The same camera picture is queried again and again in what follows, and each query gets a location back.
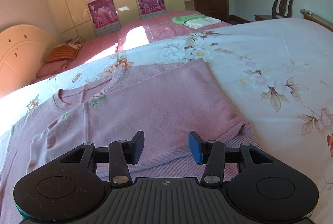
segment metal pivot bolt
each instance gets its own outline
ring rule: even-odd
[[[220,181],[220,178],[214,175],[209,175],[204,178],[204,181],[208,184],[217,184]]]
[[[116,184],[125,184],[129,181],[129,178],[127,176],[115,176],[112,178],[112,181]]]

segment headboard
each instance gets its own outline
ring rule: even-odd
[[[44,58],[58,44],[33,25],[15,25],[0,33],[0,98],[35,78]]]

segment white folded cloth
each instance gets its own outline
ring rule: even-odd
[[[189,20],[185,23],[185,25],[189,26],[192,29],[200,29],[208,25],[214,25],[221,23],[221,20],[215,19],[213,17],[205,17]]]

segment floral bedsheet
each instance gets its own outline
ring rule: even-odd
[[[269,20],[162,40],[24,87],[0,100],[0,149],[9,139],[2,133],[59,89],[94,82],[116,67],[197,58],[210,64],[260,145],[317,184],[312,220],[333,223],[333,33],[306,20]]]

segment wooden chair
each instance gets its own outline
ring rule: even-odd
[[[255,20],[256,21],[264,21],[264,20],[270,20],[270,19],[291,17],[291,15],[292,15],[291,7],[292,7],[292,3],[293,3],[294,0],[289,0],[289,3],[288,3],[288,0],[280,0],[278,11],[276,11],[278,1],[279,0],[274,0],[272,15],[258,15],[258,14],[255,14],[254,15]],[[288,3],[288,12],[287,12],[287,15],[285,15],[286,9],[287,9],[287,3]]]

